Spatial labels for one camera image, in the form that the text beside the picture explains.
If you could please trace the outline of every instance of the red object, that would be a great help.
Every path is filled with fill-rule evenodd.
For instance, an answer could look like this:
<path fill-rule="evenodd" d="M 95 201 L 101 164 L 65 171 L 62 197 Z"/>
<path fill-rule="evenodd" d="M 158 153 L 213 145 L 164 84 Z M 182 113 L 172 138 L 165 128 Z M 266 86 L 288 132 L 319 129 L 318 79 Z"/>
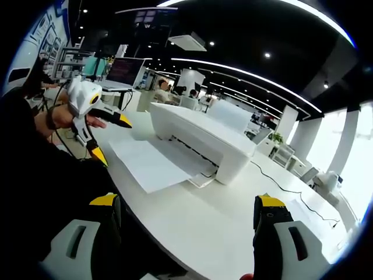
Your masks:
<path fill-rule="evenodd" d="M 245 274 L 240 278 L 240 280 L 253 280 L 254 279 L 254 274 Z"/>

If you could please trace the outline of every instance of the potted plant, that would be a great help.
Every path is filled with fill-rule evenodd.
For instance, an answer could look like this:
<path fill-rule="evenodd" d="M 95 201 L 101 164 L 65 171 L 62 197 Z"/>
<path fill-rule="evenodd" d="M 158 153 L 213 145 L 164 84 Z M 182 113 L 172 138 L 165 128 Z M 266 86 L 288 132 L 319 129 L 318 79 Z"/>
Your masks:
<path fill-rule="evenodd" d="M 284 139 L 279 133 L 272 133 L 271 135 L 268 136 L 268 138 L 275 143 L 278 142 L 280 145 L 284 142 Z"/>

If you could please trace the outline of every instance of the yellow plastic part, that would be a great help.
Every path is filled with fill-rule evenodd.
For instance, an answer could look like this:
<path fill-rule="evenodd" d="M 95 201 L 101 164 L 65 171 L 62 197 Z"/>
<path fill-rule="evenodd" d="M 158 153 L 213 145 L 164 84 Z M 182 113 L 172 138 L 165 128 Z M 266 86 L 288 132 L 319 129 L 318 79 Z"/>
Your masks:
<path fill-rule="evenodd" d="M 116 194 L 105 195 L 104 197 L 97 197 L 89 205 L 112 206 Z"/>
<path fill-rule="evenodd" d="M 108 166 L 107 161 L 106 161 L 106 158 L 105 158 L 105 156 L 104 156 L 104 153 L 103 153 L 103 151 L 101 151 L 100 147 L 94 148 L 94 149 L 92 150 L 92 154 L 94 154 L 95 156 L 97 156 L 97 158 L 98 158 L 100 161 L 102 161 L 102 163 L 104 163 L 105 166 Z"/>
<path fill-rule="evenodd" d="M 125 122 L 126 124 L 128 124 L 130 127 L 132 127 L 132 124 L 131 122 L 126 118 L 125 115 L 121 114 L 121 117 L 119 118 L 121 121 Z"/>
<path fill-rule="evenodd" d="M 277 198 L 268 197 L 266 195 L 260 195 L 259 197 L 261 198 L 264 207 L 285 206 L 285 204 Z"/>

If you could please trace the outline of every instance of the window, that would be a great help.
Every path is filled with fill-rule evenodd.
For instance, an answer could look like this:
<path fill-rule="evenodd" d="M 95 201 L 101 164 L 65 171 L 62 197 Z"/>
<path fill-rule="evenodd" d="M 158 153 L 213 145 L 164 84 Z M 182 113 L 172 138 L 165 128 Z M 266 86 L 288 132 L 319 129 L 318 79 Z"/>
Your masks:
<path fill-rule="evenodd" d="M 363 104 L 349 158 L 341 173 L 341 193 L 359 221 L 364 217 L 373 191 L 373 103 Z"/>
<path fill-rule="evenodd" d="M 347 109 L 325 114 L 314 144 L 307 156 L 307 161 L 323 172 L 328 170 L 337 151 L 346 121 L 346 114 Z"/>
<path fill-rule="evenodd" d="M 286 140 L 286 144 L 290 145 L 291 143 L 291 140 L 293 140 L 293 137 L 294 137 L 294 134 L 295 134 L 295 131 L 297 130 L 298 128 L 298 125 L 299 125 L 299 121 L 296 121 L 293 125 L 293 128 L 291 129 L 290 131 L 290 135 L 289 137 L 287 138 Z"/>

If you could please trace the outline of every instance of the table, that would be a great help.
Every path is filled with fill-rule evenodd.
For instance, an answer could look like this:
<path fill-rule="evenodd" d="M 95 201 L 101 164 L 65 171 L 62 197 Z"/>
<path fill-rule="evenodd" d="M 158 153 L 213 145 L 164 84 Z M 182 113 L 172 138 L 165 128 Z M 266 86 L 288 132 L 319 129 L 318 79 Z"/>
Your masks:
<path fill-rule="evenodd" d="M 111 150 L 113 139 L 144 140 L 154 137 L 150 114 L 127 112 L 133 131 L 108 124 L 92 132 L 108 160 L 108 171 L 135 218 L 171 258 L 199 279 L 239 280 L 254 271 L 253 216 L 256 195 L 268 193 L 284 202 L 298 194 L 283 192 L 264 177 L 252 163 L 230 185 L 213 182 L 197 189 L 189 182 L 146 194 Z M 326 218 L 340 219 L 339 213 L 298 178 L 268 157 L 256 153 L 253 159 L 263 172 L 282 187 L 302 190 L 303 200 Z M 332 229 L 315 213 L 304 210 L 301 220 L 312 221 L 320 231 L 323 253 L 346 235 L 340 222 Z"/>

